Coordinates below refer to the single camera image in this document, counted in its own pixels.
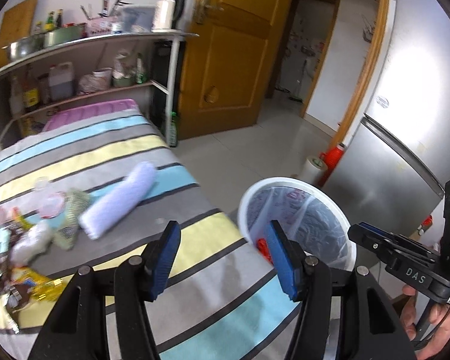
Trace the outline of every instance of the plastic bag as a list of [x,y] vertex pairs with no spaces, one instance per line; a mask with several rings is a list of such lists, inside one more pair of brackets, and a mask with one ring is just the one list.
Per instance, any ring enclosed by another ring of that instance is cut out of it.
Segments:
[[32,257],[46,251],[53,231],[46,221],[40,221],[13,246],[10,261],[14,266],[26,266]]
[[247,209],[247,227],[252,238],[262,238],[263,229],[273,219],[305,252],[330,267],[345,268],[347,237],[338,219],[320,200],[292,187],[262,190],[253,196]]
[[85,74],[78,82],[78,92],[80,95],[105,91],[110,87],[110,80],[105,77],[97,77],[93,74]]

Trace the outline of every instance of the red object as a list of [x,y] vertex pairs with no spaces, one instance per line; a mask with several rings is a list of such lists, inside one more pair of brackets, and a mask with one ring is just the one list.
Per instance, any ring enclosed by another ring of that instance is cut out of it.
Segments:
[[420,226],[418,226],[418,234],[421,236],[433,225],[433,218],[431,215],[425,219]]
[[337,166],[338,162],[342,158],[342,155],[345,151],[345,145],[343,143],[339,143],[337,147],[334,147],[333,149],[330,149],[326,153],[320,153],[320,158],[323,162],[327,165],[328,169],[325,172],[325,174],[320,179],[318,185],[321,187],[325,184],[325,181],[329,178],[332,171]]
[[270,264],[274,264],[272,262],[272,258],[270,257],[270,252],[268,250],[267,241],[265,241],[265,238],[260,238],[257,241],[257,249],[262,254],[262,256],[268,260]]

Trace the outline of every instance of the trash bag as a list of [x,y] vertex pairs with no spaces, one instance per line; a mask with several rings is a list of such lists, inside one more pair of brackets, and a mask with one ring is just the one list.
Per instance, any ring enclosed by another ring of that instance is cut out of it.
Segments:
[[348,245],[345,230],[332,211],[309,193],[292,187],[270,187],[252,197],[247,208],[250,237],[263,237],[276,219],[288,239],[318,257],[329,267],[344,269]]

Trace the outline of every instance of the door handle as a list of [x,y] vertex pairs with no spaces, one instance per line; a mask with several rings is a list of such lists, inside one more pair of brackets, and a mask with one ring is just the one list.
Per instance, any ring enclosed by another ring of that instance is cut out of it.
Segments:
[[200,0],[197,8],[197,14],[195,15],[195,22],[197,24],[203,24],[205,17],[207,16],[207,10],[223,12],[223,8],[218,5],[210,5],[210,0]]

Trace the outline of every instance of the blue gripper pad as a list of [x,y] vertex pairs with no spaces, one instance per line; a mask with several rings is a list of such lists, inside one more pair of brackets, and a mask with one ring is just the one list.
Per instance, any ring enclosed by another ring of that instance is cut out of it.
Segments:
[[175,261],[176,252],[181,240],[180,226],[175,221],[170,221],[167,228],[158,240],[159,244],[154,249],[154,267],[151,270],[152,285],[150,293],[155,300],[165,291],[168,276]]
[[265,228],[265,240],[271,260],[277,270],[282,291],[294,302],[299,302],[303,288],[303,266],[278,221]]

